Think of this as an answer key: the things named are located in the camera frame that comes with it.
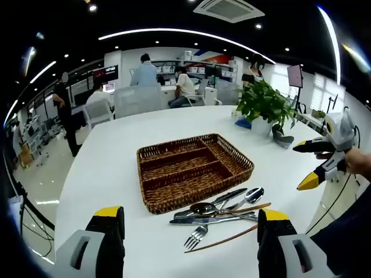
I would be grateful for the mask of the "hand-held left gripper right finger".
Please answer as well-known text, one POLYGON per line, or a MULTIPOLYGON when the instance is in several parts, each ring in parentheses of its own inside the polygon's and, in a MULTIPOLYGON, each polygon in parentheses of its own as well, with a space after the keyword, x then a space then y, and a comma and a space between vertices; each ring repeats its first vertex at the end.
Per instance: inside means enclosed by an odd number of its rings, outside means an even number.
POLYGON ((257 242, 260 277, 335 277, 326 254, 282 212, 259 210, 257 242))

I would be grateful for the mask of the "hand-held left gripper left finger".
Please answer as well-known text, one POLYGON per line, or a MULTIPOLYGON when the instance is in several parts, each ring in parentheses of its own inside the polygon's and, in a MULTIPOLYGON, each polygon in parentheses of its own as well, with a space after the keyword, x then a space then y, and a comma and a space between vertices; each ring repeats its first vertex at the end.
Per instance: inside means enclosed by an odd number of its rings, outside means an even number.
POLYGON ((54 277, 122 277, 124 239, 122 206, 95 212, 86 228, 74 232, 56 251, 54 277))

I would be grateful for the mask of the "person's right hand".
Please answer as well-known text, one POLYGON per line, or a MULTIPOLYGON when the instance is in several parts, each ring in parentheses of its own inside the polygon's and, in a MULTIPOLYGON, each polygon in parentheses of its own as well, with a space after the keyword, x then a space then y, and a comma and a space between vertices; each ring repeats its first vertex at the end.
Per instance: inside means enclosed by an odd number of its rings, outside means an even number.
POLYGON ((364 177, 370 174, 370 153, 352 148, 345 155, 345 163, 348 173, 360 174, 364 177))

